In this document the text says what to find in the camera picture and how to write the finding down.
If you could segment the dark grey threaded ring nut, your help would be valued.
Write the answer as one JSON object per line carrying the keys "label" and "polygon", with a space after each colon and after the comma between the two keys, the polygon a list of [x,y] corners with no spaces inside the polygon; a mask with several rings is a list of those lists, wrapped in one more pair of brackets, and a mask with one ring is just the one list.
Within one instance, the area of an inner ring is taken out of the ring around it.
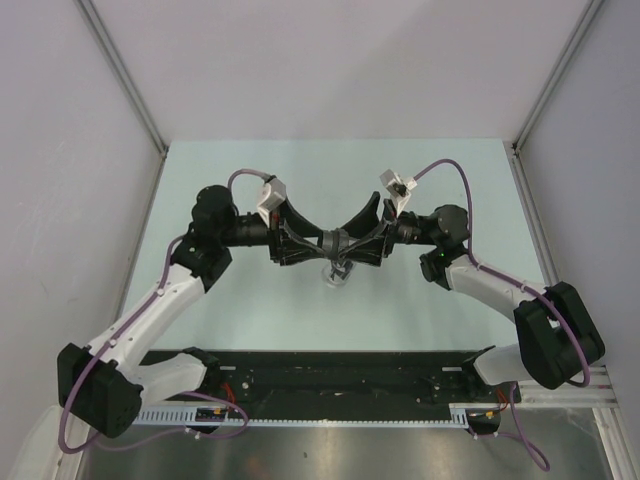
{"label": "dark grey threaded ring nut", "polygon": [[341,230],[327,230],[322,234],[320,246],[326,257],[330,260],[336,260],[339,256],[341,242]]}

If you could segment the clear elbow fitting with grey nut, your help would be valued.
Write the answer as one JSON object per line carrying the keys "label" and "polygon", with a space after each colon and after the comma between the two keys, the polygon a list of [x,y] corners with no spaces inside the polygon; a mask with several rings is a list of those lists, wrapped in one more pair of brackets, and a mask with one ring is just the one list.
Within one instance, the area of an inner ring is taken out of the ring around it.
{"label": "clear elbow fitting with grey nut", "polygon": [[322,278],[327,286],[331,288],[343,287],[349,280],[355,264],[341,256],[341,251],[352,243],[352,238],[343,229],[341,230],[341,242],[339,256],[336,260],[328,259],[329,263],[322,270]]}

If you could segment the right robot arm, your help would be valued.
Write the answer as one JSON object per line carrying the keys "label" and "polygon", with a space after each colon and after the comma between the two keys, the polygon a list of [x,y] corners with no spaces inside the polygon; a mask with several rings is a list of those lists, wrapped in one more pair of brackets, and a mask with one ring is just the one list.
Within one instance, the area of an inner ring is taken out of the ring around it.
{"label": "right robot arm", "polygon": [[471,359],[472,369],[461,376],[469,399],[484,401],[507,382],[533,380],[549,390],[589,384],[589,368],[603,358],[605,345],[577,289],[564,281],[545,286],[517,279],[475,258],[466,245],[471,232],[464,208],[399,213],[373,193],[343,228],[350,243],[340,255],[353,263],[378,266],[397,244],[431,246],[419,258],[426,281],[467,295],[515,325],[515,344],[489,347]]}

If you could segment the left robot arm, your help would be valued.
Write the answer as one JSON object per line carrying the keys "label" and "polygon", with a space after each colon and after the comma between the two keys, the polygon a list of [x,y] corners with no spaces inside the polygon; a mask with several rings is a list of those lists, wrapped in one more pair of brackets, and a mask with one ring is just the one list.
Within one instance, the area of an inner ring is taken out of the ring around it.
{"label": "left robot arm", "polygon": [[143,365],[169,326],[207,294],[231,265],[234,247],[265,246],[289,266],[323,258],[323,231],[299,214],[275,177],[263,184],[255,212],[240,214],[230,187],[201,190],[184,235],[172,240],[160,278],[146,296],[86,346],[68,344],[57,357],[60,425],[70,416],[116,438],[140,411],[176,395],[207,400],[221,387],[219,360],[188,347],[169,360]]}

